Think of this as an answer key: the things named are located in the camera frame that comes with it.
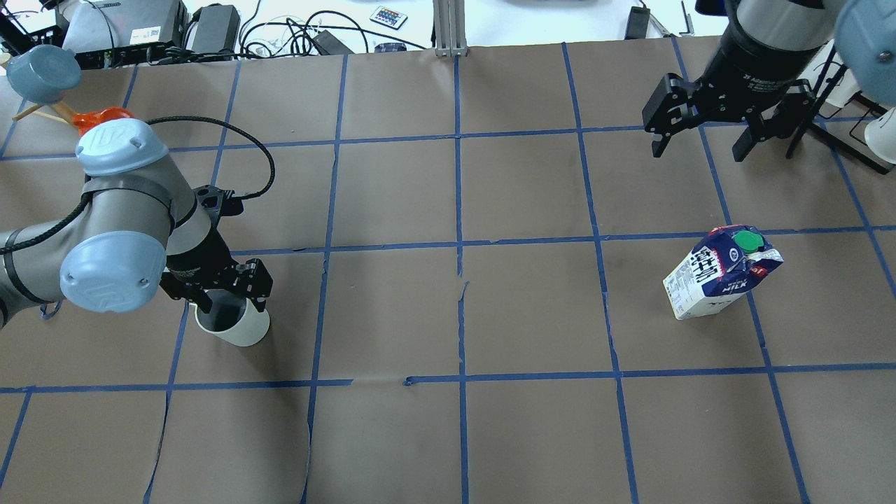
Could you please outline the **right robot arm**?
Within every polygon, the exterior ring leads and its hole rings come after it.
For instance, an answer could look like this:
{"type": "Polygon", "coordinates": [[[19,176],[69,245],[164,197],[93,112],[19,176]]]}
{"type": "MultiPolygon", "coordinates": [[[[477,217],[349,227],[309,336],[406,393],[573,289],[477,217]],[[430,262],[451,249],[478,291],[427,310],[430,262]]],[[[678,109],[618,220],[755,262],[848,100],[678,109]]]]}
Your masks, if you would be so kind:
{"type": "Polygon", "coordinates": [[[828,42],[865,96],[894,104],[893,1],[699,1],[727,28],[694,82],[663,76],[641,111],[662,156],[671,137],[704,123],[745,123],[732,154],[742,162],[772,137],[800,135],[820,108],[801,74],[828,42]]]}

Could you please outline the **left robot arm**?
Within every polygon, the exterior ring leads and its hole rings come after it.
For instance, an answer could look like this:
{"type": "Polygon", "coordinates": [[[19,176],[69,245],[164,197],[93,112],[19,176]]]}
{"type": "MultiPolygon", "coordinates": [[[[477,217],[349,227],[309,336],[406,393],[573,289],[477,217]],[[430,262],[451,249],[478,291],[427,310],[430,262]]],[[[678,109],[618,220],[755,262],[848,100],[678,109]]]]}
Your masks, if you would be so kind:
{"type": "Polygon", "coordinates": [[[134,312],[158,290],[196,308],[202,329],[223,335],[265,316],[273,280],[259,259],[238,262],[218,232],[260,191],[192,188],[153,125],[118,118],[76,146],[85,182],[56,223],[2,234],[2,323],[67,300],[96,313],[134,312]]]}

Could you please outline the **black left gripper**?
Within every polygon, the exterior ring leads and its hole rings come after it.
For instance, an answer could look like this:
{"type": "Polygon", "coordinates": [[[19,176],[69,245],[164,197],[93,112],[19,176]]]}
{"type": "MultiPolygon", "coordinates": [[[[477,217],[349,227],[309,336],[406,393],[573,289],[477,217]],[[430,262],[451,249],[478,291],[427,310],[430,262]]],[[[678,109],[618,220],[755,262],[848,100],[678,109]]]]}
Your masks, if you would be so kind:
{"type": "Polygon", "coordinates": [[[244,264],[232,259],[218,231],[222,215],[242,213],[243,204],[233,190],[214,185],[193,189],[193,202],[186,215],[175,222],[167,240],[165,272],[160,287],[171,299],[186,299],[199,311],[210,314],[214,301],[205,290],[218,285],[222,272],[234,266],[234,293],[249,300],[257,312],[265,312],[273,278],[262,259],[244,264]]]}

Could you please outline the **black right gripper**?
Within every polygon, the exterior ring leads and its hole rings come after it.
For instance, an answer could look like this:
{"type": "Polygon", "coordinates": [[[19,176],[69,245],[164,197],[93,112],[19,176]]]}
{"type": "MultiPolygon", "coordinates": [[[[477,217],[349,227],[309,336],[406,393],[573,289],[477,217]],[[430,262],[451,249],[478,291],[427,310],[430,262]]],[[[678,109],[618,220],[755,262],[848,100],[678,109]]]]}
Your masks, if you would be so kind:
{"type": "Polygon", "coordinates": [[[780,48],[742,25],[727,26],[696,82],[666,73],[647,99],[641,118],[644,131],[654,135],[652,156],[661,157],[673,135],[707,121],[746,121],[731,148],[736,162],[762,141],[791,137],[815,103],[812,85],[801,74],[822,46],[810,41],[780,48]]]}

